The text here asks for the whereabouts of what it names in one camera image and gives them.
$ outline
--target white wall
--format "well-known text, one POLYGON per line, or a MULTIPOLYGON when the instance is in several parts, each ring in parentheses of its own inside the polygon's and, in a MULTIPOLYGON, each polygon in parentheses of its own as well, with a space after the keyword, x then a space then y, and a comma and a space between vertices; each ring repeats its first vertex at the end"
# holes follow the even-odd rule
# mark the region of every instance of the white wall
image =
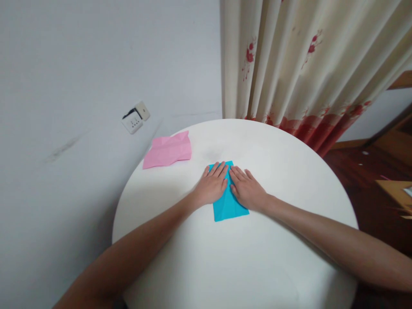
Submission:
POLYGON ((368 139, 383 129, 412 102, 412 88, 384 91, 338 142, 368 139))
POLYGON ((0 307, 51 307, 110 245, 154 136, 221 118, 219 1, 0 5, 0 307), (120 122, 138 100, 150 119, 120 122))

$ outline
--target floral curtain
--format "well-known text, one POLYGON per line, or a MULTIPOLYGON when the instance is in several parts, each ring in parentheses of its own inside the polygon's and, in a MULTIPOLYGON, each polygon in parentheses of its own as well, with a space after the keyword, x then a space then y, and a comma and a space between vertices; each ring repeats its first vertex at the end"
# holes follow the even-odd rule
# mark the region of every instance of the floral curtain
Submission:
POLYGON ((224 116, 324 156, 412 61, 411 0, 225 0, 224 116))

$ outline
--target forearm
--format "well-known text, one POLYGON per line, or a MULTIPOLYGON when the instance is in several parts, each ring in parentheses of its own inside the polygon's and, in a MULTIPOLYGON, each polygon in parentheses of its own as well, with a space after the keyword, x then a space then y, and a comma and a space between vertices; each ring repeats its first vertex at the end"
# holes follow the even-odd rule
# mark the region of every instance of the forearm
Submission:
POLYGON ((197 208, 188 195, 157 217, 137 227, 108 248, 73 283, 60 303, 73 295, 84 299, 115 300, 155 257, 176 229, 197 208))
POLYGON ((262 212, 297 231, 360 280, 412 292, 412 260, 382 241, 272 196, 262 212))

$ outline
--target wall switch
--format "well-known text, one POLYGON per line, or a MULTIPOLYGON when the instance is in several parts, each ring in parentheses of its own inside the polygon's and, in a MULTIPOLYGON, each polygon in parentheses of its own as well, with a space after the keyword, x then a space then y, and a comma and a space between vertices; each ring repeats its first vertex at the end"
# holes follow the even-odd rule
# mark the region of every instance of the wall switch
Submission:
POLYGON ((143 125, 143 120, 137 112, 130 113, 121 122, 130 134, 135 133, 143 125))
POLYGON ((147 110, 146 105, 143 103, 143 101, 140 101, 139 103, 136 104, 136 109, 137 112, 139 113, 139 115, 142 117, 142 119, 144 121, 146 121, 147 119, 149 119, 150 117, 150 113, 147 110))

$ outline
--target wooden floor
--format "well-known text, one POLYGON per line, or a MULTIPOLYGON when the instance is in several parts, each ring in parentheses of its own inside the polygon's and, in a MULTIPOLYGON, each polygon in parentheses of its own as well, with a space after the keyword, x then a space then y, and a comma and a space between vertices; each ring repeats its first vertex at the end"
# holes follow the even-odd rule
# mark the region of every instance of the wooden floor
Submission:
MULTIPOLYGON (((401 208, 375 182, 384 177, 412 181, 412 168, 374 146, 331 150, 324 160, 345 188, 359 229, 412 256, 412 220, 400 216, 401 208)), ((412 295, 359 284, 352 308, 412 308, 412 295)))

